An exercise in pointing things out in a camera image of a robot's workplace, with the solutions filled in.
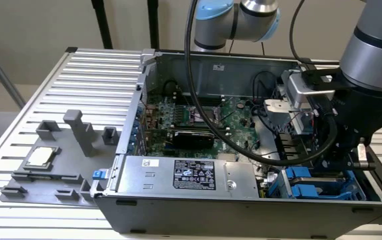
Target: power supply label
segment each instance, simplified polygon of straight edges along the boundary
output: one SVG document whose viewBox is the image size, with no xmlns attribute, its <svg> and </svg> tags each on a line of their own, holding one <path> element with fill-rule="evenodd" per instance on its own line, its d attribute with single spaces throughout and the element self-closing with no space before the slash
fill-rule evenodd
<svg viewBox="0 0 382 240">
<path fill-rule="evenodd" d="M 175 160 L 172 186 L 175 189 L 216 190 L 215 163 Z"/>
</svg>

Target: slotted metal platform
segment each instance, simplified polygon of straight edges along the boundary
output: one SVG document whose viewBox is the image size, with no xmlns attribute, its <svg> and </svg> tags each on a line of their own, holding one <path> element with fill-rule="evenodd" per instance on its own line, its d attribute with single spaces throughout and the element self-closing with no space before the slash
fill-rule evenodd
<svg viewBox="0 0 382 240">
<path fill-rule="evenodd" d="M 41 120 L 62 123 L 68 109 L 82 112 L 82 121 L 97 130 L 121 131 L 137 75 L 140 51 L 77 49 L 65 53 L 33 97 L 0 138 L 0 189 L 10 179 L 37 139 Z M 382 161 L 382 129 L 371 147 Z M 165 239 L 120 235 L 96 208 L 0 202 L 0 239 Z M 172 236 L 169 239 L 208 239 Z M 363 225 L 339 240 L 382 240 L 382 225 Z"/>
</svg>

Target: blue latch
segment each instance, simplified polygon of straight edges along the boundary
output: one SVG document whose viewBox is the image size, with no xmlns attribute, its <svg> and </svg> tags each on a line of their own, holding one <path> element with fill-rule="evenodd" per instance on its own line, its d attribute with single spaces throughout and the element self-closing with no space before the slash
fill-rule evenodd
<svg viewBox="0 0 382 240">
<path fill-rule="evenodd" d="M 323 196 L 317 196 L 317 198 L 319 199 L 329 199 L 329 200 L 352 200 L 349 191 L 345 191 L 336 196 L 323 195 Z"/>
<path fill-rule="evenodd" d="M 291 166 L 285 168 L 287 178 L 311 178 L 309 170 L 304 166 Z"/>
<path fill-rule="evenodd" d="M 313 185 L 296 184 L 291 187 L 291 193 L 295 198 L 317 198 L 317 190 Z"/>
<path fill-rule="evenodd" d="M 105 171 L 93 171 L 90 178 L 93 180 L 104 180 L 105 179 L 105 175 L 106 175 Z"/>
</svg>

